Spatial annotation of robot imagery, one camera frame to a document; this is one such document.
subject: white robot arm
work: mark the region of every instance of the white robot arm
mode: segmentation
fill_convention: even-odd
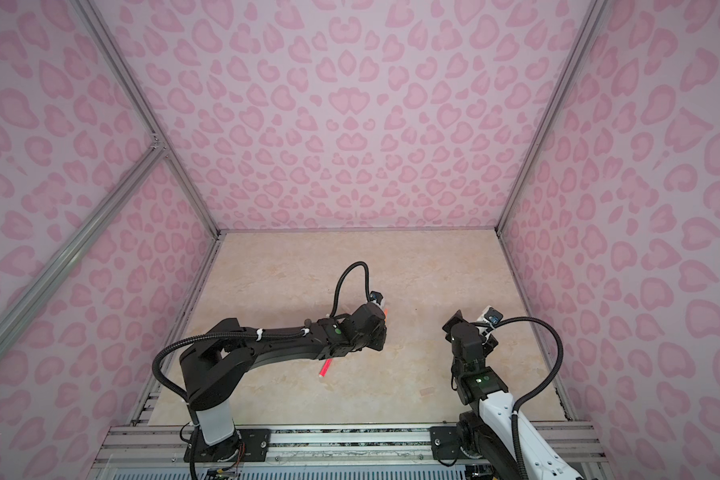
[[[537,389],[516,402],[496,372],[485,365],[486,357],[498,344],[491,331],[509,322],[530,319],[519,317],[502,322],[502,318],[499,312],[488,307],[477,322],[467,322],[459,311],[443,326],[454,354],[451,384],[455,383],[461,402],[472,408],[459,417],[461,449],[489,460],[502,480],[582,480],[519,411],[523,402],[549,384],[559,366],[553,368]],[[562,349],[558,357],[556,365],[562,361]],[[513,416],[517,416],[516,435],[512,429]],[[524,468],[518,464],[518,450]]]

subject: metal rail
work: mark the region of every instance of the metal rail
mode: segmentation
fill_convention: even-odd
[[[496,235],[499,240],[499,245],[501,246],[501,251],[502,253],[504,253],[504,258],[507,261],[509,272],[510,274],[512,274],[512,281],[514,282],[514,286],[518,289],[518,293],[520,294],[520,300],[523,302],[523,307],[525,308],[526,313],[532,316],[534,313],[530,308],[530,298],[528,297],[528,292],[525,291],[523,283],[520,282],[520,278],[518,277],[518,269],[515,268],[512,257],[509,255],[506,240],[501,235],[499,235],[499,232],[496,232]],[[551,349],[549,348],[549,345],[547,345],[547,341],[544,339],[543,335],[543,332],[546,332],[546,329],[540,325],[537,325],[536,323],[531,323],[530,330],[534,333],[534,337],[536,337],[536,343],[538,344],[539,350],[541,351],[541,357],[544,359],[544,363],[547,365],[547,370],[552,370],[554,360],[552,359]],[[570,420],[581,420],[581,418],[579,418],[578,416],[578,413],[576,412],[576,407],[574,407],[574,403],[568,396],[568,391],[565,389],[565,386],[563,385],[563,381],[560,379],[560,376],[556,376],[554,380],[552,380],[552,386],[555,388],[557,398],[560,399],[560,405],[563,407],[565,417]]]
[[[200,298],[202,288],[205,286],[208,276],[211,273],[213,262],[216,260],[216,255],[219,253],[221,244],[224,242],[224,236],[225,235],[222,234],[219,238],[212,240],[212,244],[208,248],[208,252],[206,252],[206,256],[197,272],[197,276],[192,281],[192,285],[190,285],[190,294],[187,296],[186,300],[184,300],[181,310],[176,318],[176,322],[173,324],[171,331],[168,333],[168,336],[163,343],[163,347],[179,340],[184,333],[184,329],[186,328],[187,323],[189,323],[190,318],[192,317],[192,312],[195,309],[195,305],[197,305],[197,301]],[[163,361],[163,373],[168,372],[174,353],[175,352],[169,354]],[[157,404],[157,397],[160,394],[160,388],[161,385],[157,382],[155,377],[150,375],[149,380],[147,380],[144,384],[144,388],[139,395],[139,399],[134,405],[134,409],[131,411],[129,418],[132,426],[144,425],[149,421],[150,415],[154,410],[154,406]]]
[[[59,289],[67,275],[96,243],[110,222],[165,157],[165,146],[155,142],[125,178],[101,201],[77,232],[48,260],[16,302],[0,316],[0,360],[19,339],[42,306]]]
[[[533,422],[567,462],[607,462],[590,422]],[[452,424],[241,426],[272,430],[268,466],[434,465],[429,427]],[[93,469],[183,465],[178,426],[113,427]],[[209,467],[221,464],[198,464]]]
[[[552,96],[541,117],[539,127],[536,129],[534,137],[530,142],[530,148],[528,148],[528,152],[523,159],[518,177],[512,185],[507,204],[501,211],[499,222],[496,225],[497,232],[502,232],[506,227],[511,213],[518,202],[520,192],[522,192],[523,187],[525,187],[530,168],[536,163],[539,153],[541,152],[541,145],[546,141],[549,132],[552,131],[558,113],[565,105],[565,99],[576,81],[576,76],[580,72],[587,54],[592,49],[592,44],[595,41],[600,27],[605,23],[605,18],[612,3],[613,0],[592,0],[586,10],[584,21],[574,40],[574,46],[568,53],[563,71],[560,73],[560,79],[552,91]]]
[[[96,43],[96,46],[102,53],[104,60],[110,66],[112,73],[123,87],[125,96],[131,101],[136,113],[139,115],[139,118],[146,128],[152,133],[153,139],[161,141],[166,145],[169,152],[168,166],[171,168],[173,174],[176,176],[176,179],[179,181],[179,186],[181,186],[181,189],[184,190],[184,194],[189,199],[190,204],[192,204],[192,207],[195,209],[195,212],[197,212],[198,216],[200,216],[208,231],[211,232],[211,235],[214,238],[218,237],[219,227],[216,225],[216,222],[211,216],[208,206],[206,206],[205,202],[202,200],[200,192],[198,192],[194,183],[190,180],[190,176],[186,172],[186,169],[182,165],[181,161],[179,161],[179,157],[176,155],[176,151],[173,149],[170,139],[168,139],[168,136],[160,125],[160,122],[157,120],[157,116],[155,115],[150,102],[146,100],[146,96],[144,95],[141,86],[139,86],[136,77],[128,67],[128,63],[125,62],[124,57],[120,52],[120,48],[117,46],[112,32],[110,32],[109,28],[106,26],[98,7],[94,4],[93,0],[70,0],[70,3],[83,20],[83,24],[85,24],[88,29],[88,32]]]

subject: red marker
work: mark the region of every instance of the red marker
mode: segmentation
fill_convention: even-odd
[[[322,369],[320,370],[320,373],[318,373],[319,376],[325,378],[326,372],[328,371],[328,367],[331,366],[331,360],[333,359],[327,359],[325,363],[322,364]]]

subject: mounting plate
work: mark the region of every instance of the mounting plate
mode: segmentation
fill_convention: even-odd
[[[238,428],[242,442],[245,444],[245,454],[242,462],[264,462],[266,453],[269,450],[269,435],[271,431],[268,428]],[[198,454],[195,456],[195,462],[218,462],[221,458],[225,458],[234,452],[221,452],[217,446],[207,446],[205,439],[200,436],[197,441]],[[230,463],[234,463],[237,456],[232,458]],[[187,446],[184,451],[184,462],[190,461],[190,447]]]
[[[454,458],[460,460],[469,458],[460,449],[461,444],[455,426],[430,427],[429,439],[432,456],[435,459],[451,462]]]

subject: vent grille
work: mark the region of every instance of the vent grille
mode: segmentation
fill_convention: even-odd
[[[112,480],[190,480],[186,468],[119,468]],[[464,467],[247,467],[238,480],[466,480]]]

